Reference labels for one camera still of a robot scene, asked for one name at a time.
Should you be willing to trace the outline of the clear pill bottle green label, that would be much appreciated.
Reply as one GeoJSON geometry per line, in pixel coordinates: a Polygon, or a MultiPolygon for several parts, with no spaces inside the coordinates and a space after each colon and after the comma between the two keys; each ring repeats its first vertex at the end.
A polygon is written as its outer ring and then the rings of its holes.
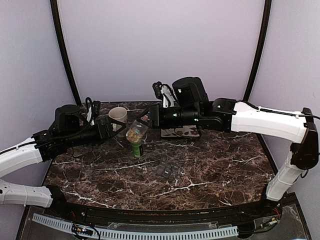
{"type": "Polygon", "coordinates": [[[143,137],[148,131],[148,127],[135,120],[126,132],[126,139],[129,141],[132,147],[133,156],[140,158],[143,156],[143,137]]]}

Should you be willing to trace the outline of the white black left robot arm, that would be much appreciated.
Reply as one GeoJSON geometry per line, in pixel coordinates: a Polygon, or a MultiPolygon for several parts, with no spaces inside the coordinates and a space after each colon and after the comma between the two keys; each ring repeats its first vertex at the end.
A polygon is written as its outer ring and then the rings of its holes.
{"type": "MultiPolygon", "coordinates": [[[[99,145],[114,138],[126,124],[110,117],[99,119],[99,102],[94,101],[81,114],[77,105],[67,104],[55,110],[55,119],[47,130],[33,134],[25,141],[0,153],[0,175],[4,177],[24,167],[44,163],[66,153],[68,149],[99,145]]],[[[1,180],[1,205],[23,205],[51,208],[60,218],[71,213],[66,198],[57,186],[28,186],[1,180]]]]}

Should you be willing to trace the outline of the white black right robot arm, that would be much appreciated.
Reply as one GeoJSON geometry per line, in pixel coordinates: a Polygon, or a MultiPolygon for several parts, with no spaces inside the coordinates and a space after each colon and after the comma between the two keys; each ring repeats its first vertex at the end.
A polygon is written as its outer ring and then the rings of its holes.
{"type": "Polygon", "coordinates": [[[245,132],[291,141],[287,158],[275,177],[267,184],[263,200],[255,213],[266,217],[299,176],[319,162],[319,135],[309,108],[284,111],[264,108],[247,101],[217,98],[210,101],[199,77],[176,80],[169,93],[174,94],[168,107],[153,104],[136,119],[151,129],[176,129],[199,126],[220,132],[245,132]]]}

